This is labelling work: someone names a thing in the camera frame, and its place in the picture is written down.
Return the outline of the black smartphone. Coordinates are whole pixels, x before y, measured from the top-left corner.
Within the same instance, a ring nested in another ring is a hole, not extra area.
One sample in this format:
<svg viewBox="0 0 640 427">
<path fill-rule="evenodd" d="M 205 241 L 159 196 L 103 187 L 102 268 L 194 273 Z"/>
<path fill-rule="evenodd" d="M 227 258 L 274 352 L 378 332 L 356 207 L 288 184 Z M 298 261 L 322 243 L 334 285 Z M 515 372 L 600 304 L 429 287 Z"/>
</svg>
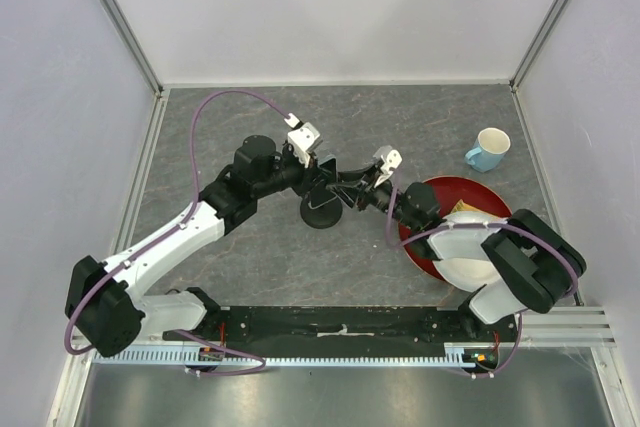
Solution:
<svg viewBox="0 0 640 427">
<path fill-rule="evenodd" d="M 349 208 L 354 208 L 369 188 L 372 172 L 371 167 L 352 171 L 339 171 L 336 181 L 329 182 L 327 189 Z"/>
</svg>

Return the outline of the black phone stand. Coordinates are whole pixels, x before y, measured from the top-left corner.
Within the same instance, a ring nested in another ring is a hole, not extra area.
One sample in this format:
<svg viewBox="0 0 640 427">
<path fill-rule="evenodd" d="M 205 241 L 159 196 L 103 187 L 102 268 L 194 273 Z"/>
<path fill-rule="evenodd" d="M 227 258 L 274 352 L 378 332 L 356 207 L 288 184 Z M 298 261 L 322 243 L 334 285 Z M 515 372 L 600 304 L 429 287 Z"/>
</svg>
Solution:
<svg viewBox="0 0 640 427">
<path fill-rule="evenodd" d="M 318 184 L 303 196 L 299 212 L 306 225 L 322 230 L 331 228 L 339 222 L 343 206 L 340 198 L 325 184 Z"/>
</svg>

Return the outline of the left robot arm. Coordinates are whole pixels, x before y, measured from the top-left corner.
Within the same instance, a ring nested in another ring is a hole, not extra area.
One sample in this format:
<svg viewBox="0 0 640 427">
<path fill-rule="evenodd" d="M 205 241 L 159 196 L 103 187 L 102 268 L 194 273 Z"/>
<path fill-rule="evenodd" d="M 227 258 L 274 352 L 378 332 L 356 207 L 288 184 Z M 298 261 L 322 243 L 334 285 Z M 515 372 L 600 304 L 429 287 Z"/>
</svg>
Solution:
<svg viewBox="0 0 640 427">
<path fill-rule="evenodd" d="M 67 295 L 64 345 L 79 330 L 90 347 L 111 357 L 136 339 L 195 329 L 216 303 L 196 288 L 176 295 L 148 290 L 179 263 L 253 216 L 259 199 L 293 189 L 303 195 L 317 172 L 320 136 L 304 125 L 288 133 L 281 150 L 266 136 L 246 138 L 228 164 L 175 219 L 104 261 L 76 263 Z"/>
</svg>

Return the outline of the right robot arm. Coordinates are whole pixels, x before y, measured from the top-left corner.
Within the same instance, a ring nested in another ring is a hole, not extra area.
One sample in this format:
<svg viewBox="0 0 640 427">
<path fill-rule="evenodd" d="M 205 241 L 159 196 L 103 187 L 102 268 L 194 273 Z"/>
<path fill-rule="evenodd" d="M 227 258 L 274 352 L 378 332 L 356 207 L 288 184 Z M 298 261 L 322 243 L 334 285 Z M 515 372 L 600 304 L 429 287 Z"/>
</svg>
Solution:
<svg viewBox="0 0 640 427">
<path fill-rule="evenodd" d="M 442 216 L 431 186 L 414 182 L 400 191 L 391 179 L 394 172 L 376 162 L 340 174 L 348 184 L 346 203 L 358 210 L 373 206 L 388 223 L 405 227 L 408 237 L 393 240 L 394 247 L 434 263 L 490 263 L 497 279 L 474 289 L 467 300 L 478 321 L 494 324 L 525 310 L 544 314 L 576 293 L 587 270 L 584 257 L 532 211 L 519 209 L 501 219 L 474 211 Z"/>
</svg>

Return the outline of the red round tray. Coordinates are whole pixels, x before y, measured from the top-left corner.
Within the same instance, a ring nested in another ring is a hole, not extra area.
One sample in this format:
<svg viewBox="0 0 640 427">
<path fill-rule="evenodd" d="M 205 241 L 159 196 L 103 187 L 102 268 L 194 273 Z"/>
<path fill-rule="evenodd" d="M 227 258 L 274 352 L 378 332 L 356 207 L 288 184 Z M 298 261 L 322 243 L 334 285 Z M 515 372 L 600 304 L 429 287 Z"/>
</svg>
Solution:
<svg viewBox="0 0 640 427">
<path fill-rule="evenodd" d="M 496 192 L 477 181 L 458 176 L 439 176 L 425 180 L 423 183 L 430 185 L 434 190 L 442 216 L 452 212 L 459 201 L 498 218 L 512 214 L 507 203 Z M 392 237 L 393 240 L 404 241 L 409 238 L 410 231 L 407 227 L 398 224 L 396 230 L 397 234 L 393 235 L 397 238 Z M 429 276 L 448 283 L 437 271 L 433 261 L 418 257 L 410 251 L 409 247 L 405 246 L 404 249 L 417 267 Z"/>
</svg>

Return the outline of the yellow snack packet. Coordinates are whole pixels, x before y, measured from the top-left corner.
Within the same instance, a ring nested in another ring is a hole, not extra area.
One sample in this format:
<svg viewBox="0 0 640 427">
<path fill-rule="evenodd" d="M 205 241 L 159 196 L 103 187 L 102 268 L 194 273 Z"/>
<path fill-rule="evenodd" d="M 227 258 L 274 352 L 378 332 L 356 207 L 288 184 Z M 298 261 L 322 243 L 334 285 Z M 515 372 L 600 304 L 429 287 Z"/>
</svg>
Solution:
<svg viewBox="0 0 640 427">
<path fill-rule="evenodd" d="M 453 206 L 447 218 L 456 222 L 493 222 L 499 220 L 500 216 L 488 213 L 463 200 L 459 200 Z"/>
</svg>

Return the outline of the white paper plate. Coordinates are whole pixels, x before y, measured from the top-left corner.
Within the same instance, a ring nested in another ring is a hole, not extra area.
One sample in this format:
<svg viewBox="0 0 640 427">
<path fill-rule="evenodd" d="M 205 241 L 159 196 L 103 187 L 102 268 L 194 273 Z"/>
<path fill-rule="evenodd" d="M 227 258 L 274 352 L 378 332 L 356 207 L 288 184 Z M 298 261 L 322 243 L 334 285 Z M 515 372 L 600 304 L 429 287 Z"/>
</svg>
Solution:
<svg viewBox="0 0 640 427">
<path fill-rule="evenodd" d="M 495 232 L 484 224 L 501 222 L 502 218 L 478 211 L 458 211 L 449 213 L 444 220 L 456 228 L 433 234 L 428 239 L 436 255 L 434 266 L 438 273 L 446 282 L 466 292 L 496 282 L 499 274 L 481 244 Z"/>
</svg>

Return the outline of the blue mug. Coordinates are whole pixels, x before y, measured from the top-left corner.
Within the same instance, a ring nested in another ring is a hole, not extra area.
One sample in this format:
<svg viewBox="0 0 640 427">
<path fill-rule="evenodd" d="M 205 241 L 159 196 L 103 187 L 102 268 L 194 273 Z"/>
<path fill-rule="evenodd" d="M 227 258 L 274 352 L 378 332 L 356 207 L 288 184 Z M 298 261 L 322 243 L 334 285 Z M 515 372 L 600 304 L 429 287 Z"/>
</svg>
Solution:
<svg viewBox="0 0 640 427">
<path fill-rule="evenodd" d="M 485 173 L 496 168 L 510 148 L 511 139 L 506 132 L 488 127 L 478 133 L 465 161 L 472 169 Z"/>
</svg>

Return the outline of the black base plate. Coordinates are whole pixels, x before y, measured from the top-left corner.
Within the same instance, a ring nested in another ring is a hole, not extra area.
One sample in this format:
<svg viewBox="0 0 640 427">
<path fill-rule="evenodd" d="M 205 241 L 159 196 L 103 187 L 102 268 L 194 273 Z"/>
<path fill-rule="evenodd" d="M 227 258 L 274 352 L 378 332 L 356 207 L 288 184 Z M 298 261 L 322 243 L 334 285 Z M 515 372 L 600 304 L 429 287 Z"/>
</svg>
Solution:
<svg viewBox="0 0 640 427">
<path fill-rule="evenodd" d="M 206 314 L 192 333 L 269 358 L 440 357 L 447 343 L 513 342 L 517 320 L 485 325 L 436 307 L 232 306 Z"/>
</svg>

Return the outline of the aluminium frame rail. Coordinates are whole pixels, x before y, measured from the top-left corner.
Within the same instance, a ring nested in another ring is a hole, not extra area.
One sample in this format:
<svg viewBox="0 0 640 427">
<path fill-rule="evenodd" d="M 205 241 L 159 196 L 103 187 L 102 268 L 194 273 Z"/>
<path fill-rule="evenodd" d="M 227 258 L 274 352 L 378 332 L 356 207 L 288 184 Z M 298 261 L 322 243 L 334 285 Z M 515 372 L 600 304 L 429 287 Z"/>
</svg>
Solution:
<svg viewBox="0 0 640 427">
<path fill-rule="evenodd" d="M 613 332 L 602 307 L 555 307 L 522 315 L 521 343 L 527 347 L 610 347 Z"/>
</svg>

